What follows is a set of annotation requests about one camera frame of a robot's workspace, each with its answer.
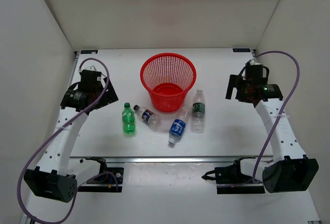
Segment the green plastic soda bottle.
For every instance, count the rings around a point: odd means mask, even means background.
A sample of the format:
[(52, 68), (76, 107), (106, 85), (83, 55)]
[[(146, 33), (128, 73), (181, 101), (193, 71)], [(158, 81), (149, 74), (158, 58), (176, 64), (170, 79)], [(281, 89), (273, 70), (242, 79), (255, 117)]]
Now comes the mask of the green plastic soda bottle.
[(122, 123), (123, 123), (123, 132), (128, 135), (135, 134), (135, 114), (130, 107), (130, 103), (126, 102), (124, 104), (124, 109), (122, 111)]

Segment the clear green-label water bottle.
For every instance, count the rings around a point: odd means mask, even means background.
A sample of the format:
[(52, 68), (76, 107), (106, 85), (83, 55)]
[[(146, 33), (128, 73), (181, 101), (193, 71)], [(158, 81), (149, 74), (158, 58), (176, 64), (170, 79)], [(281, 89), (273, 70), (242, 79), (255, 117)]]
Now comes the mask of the clear green-label water bottle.
[(202, 90), (197, 89), (192, 105), (192, 129), (196, 133), (202, 133), (205, 121), (205, 96)]

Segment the clear blue-label water bottle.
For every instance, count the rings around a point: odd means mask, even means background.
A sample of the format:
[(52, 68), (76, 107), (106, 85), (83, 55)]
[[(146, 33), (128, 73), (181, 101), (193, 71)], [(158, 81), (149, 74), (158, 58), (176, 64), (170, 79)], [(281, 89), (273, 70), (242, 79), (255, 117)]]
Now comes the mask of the clear blue-label water bottle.
[(169, 130), (169, 144), (174, 146), (182, 138), (191, 115), (189, 106), (182, 106)]

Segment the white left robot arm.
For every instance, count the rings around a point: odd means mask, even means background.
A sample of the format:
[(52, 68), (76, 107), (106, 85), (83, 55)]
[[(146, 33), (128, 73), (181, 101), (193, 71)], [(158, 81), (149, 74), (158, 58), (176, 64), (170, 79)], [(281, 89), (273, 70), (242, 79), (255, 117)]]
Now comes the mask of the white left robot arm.
[(57, 127), (66, 127), (53, 138), (35, 169), (24, 172), (24, 181), (32, 192), (47, 199), (68, 203), (78, 191), (78, 187), (91, 178), (102, 183), (108, 177), (106, 160), (101, 157), (86, 157), (79, 164), (69, 167), (69, 159), (79, 131), (87, 120), (83, 113), (76, 120), (70, 119), (100, 97), (93, 110), (100, 109), (118, 100), (112, 85), (108, 85), (104, 95), (103, 83), (107, 78), (90, 66), (80, 71), (80, 81), (69, 86), (62, 102)]

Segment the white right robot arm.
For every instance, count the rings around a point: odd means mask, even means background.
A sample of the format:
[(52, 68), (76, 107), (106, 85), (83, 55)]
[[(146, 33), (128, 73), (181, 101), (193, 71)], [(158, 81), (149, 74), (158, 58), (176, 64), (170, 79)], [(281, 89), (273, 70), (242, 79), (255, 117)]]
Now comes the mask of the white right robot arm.
[(226, 99), (233, 89), (235, 99), (253, 104), (262, 119), (271, 145), (273, 161), (240, 159), (232, 169), (232, 178), (239, 183), (253, 177), (263, 183), (269, 193), (298, 192), (308, 189), (319, 165), (307, 157), (298, 143), (283, 108), (283, 95), (276, 84), (268, 83), (269, 69), (260, 63), (247, 62), (238, 75), (230, 75)]

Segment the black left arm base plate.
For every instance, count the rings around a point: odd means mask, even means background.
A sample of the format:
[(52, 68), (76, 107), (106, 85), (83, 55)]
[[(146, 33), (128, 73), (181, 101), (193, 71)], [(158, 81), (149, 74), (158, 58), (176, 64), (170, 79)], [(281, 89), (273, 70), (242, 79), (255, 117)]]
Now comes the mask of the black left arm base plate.
[(105, 168), (112, 174), (88, 180), (78, 191), (86, 193), (121, 193), (124, 181), (124, 164), (107, 163)]

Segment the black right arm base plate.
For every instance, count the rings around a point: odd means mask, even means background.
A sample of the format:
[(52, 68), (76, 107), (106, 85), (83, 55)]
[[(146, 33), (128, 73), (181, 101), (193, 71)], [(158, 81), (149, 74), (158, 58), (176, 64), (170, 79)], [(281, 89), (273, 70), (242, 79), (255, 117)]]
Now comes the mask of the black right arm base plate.
[(218, 166), (204, 173), (203, 180), (214, 181), (218, 195), (234, 194), (264, 194), (262, 184), (252, 182), (252, 177), (241, 173), (239, 160), (234, 160), (231, 165)]

